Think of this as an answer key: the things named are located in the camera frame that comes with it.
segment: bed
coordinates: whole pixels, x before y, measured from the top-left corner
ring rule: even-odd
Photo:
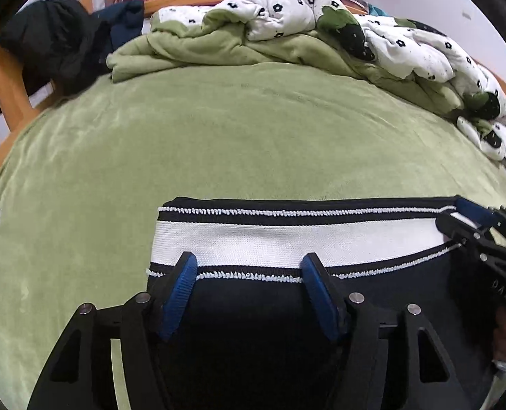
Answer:
[[[151,0],[145,11],[218,1]],[[506,205],[505,170],[448,120],[366,80],[292,63],[102,77],[79,97],[58,101],[55,88],[32,108],[20,64],[0,48],[0,105],[11,131],[0,146],[0,399],[9,410],[25,408],[78,305],[112,306],[144,289],[155,212],[174,197],[460,194]],[[118,360],[114,371],[128,408]]]

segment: wooden headboard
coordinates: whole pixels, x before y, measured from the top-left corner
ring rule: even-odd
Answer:
[[[145,1],[145,16],[150,17],[160,8],[174,5],[209,5],[222,0],[148,0]],[[80,0],[82,5],[92,13],[92,0]],[[345,0],[347,8],[355,14],[367,13],[355,1]],[[59,91],[54,92],[40,105],[33,108],[25,90],[22,78],[23,65],[8,51],[0,47],[0,108],[10,130],[10,135],[0,145],[0,167],[8,155],[20,132],[44,109],[52,106],[59,98]],[[506,83],[496,76],[506,94]]]

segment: white stitching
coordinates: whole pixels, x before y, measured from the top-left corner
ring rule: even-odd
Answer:
[[[454,205],[446,205],[441,208],[422,208],[417,206],[394,208],[361,208],[361,209],[340,209],[323,211],[286,211],[286,210],[250,210],[250,209],[198,209],[198,208],[177,208],[175,206],[160,206],[159,212],[179,214],[203,214],[203,215],[226,215],[226,216],[271,216],[271,217],[304,217],[304,216],[350,216],[360,214],[388,214],[388,213],[442,213],[443,211],[455,210]]]
[[[333,274],[333,276],[339,279],[351,279],[351,278],[360,278],[365,276],[374,276],[377,274],[383,273],[391,273],[393,271],[402,270],[403,268],[410,268],[415,265],[421,264],[423,262],[427,262],[431,259],[435,259],[436,257],[443,256],[443,254],[447,254],[460,247],[461,244],[455,244],[453,246],[449,246],[448,248],[443,248],[442,250],[429,254],[427,256],[420,257],[419,259],[413,260],[411,262],[402,263],[401,265],[394,265],[393,267],[386,268],[377,268],[376,270],[368,270],[368,271],[358,271],[354,273],[346,273],[346,274]],[[155,271],[147,270],[147,274],[149,276],[154,277],[162,277],[165,276],[163,273],[157,273]],[[249,281],[264,281],[264,282],[285,282],[285,283],[293,283],[299,284],[302,282],[302,278],[293,277],[293,276],[276,276],[276,275],[265,275],[258,273],[243,273],[243,272],[234,272],[234,273],[225,273],[224,271],[213,271],[207,273],[201,273],[196,276],[196,280],[200,279],[247,279]]]

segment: silver pin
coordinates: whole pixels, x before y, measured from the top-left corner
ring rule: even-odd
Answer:
[[[83,303],[79,306],[79,313],[80,314],[88,314],[90,311],[93,310],[93,304],[90,304],[89,302]]]
[[[142,293],[137,294],[135,296],[135,301],[137,303],[147,303],[150,300],[150,294],[148,294],[146,291],[143,291]]]
[[[350,301],[353,303],[363,303],[365,301],[365,296],[361,293],[352,293],[350,294]]]
[[[422,312],[422,309],[415,303],[408,304],[407,310],[409,311],[410,314],[413,314],[415,316],[418,316]]]

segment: black jacket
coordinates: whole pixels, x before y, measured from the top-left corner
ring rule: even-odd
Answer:
[[[110,25],[77,0],[36,1],[19,11],[0,35],[0,45],[25,67],[53,79],[63,95],[76,94],[107,72],[102,51]]]

